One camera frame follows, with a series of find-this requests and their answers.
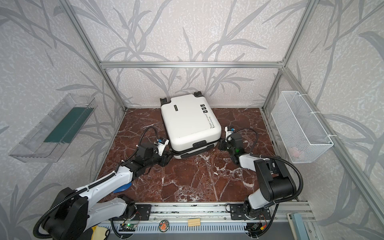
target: suitcase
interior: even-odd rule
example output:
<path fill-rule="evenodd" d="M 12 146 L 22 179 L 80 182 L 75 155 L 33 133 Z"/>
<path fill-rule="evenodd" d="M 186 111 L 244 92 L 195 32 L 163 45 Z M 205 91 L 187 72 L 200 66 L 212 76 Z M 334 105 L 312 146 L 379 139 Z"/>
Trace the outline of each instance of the suitcase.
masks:
<path fill-rule="evenodd" d="M 217 145 L 221 126 L 207 100 L 196 92 L 160 99 L 161 115 L 174 158 L 183 159 Z"/>

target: red marble surface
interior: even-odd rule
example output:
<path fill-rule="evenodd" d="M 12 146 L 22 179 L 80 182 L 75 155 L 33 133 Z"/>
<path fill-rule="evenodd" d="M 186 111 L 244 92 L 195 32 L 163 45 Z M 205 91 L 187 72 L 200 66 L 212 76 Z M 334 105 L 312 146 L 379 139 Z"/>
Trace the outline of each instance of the red marble surface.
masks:
<path fill-rule="evenodd" d="M 251 127 L 259 133 L 254 153 L 274 155 L 271 140 L 258 108 L 212 109 L 222 126 Z M 140 135 L 148 126 L 155 126 L 159 136 L 165 137 L 160 109 L 129 109 L 119 132 L 101 168 L 99 178 L 113 171 L 116 164 L 127 159 L 136 149 Z M 255 140 L 255 134 L 243 132 L 246 151 Z M 143 141 L 155 141 L 149 130 Z M 236 202 L 255 192 L 259 185 L 253 171 L 235 165 L 227 152 L 214 148 L 186 159 L 171 159 L 163 167 L 152 167 L 149 174 L 132 182 L 132 186 L 118 194 L 110 194 L 108 201 L 119 194 L 126 194 L 136 202 Z"/>

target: leaf pattern wallpaper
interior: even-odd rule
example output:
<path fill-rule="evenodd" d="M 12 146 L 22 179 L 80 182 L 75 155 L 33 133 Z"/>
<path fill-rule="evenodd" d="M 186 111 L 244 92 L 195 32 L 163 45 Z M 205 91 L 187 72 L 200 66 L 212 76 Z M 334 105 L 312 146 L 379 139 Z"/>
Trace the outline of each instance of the leaf pattern wallpaper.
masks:
<path fill-rule="evenodd" d="M 384 1 L 320 1 L 289 69 L 384 196 Z M 292 90 L 282 79 L 278 92 Z M 272 126 L 279 149 L 284 145 Z M 297 164 L 326 239 L 384 239 L 384 230 L 332 150 Z"/>
<path fill-rule="evenodd" d="M 28 240 L 65 187 L 97 174 L 124 115 L 58 2 L 0 1 L 0 239 Z M 57 163 L 8 156 L 68 93 L 98 107 Z"/>
<path fill-rule="evenodd" d="M 70 2 L 103 61 L 281 61 L 307 5 L 307 0 Z M 158 107 L 159 98 L 196 90 L 211 106 L 262 106 L 260 96 L 268 94 L 277 69 L 108 73 L 128 107 Z"/>

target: metal mesh basket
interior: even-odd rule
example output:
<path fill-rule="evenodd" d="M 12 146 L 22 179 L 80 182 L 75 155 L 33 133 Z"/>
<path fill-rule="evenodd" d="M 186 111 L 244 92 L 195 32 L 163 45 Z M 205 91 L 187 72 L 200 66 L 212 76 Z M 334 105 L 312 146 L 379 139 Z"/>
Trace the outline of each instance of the metal mesh basket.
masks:
<path fill-rule="evenodd" d="M 282 91 L 271 114 L 293 163 L 313 162 L 333 146 L 298 91 Z"/>

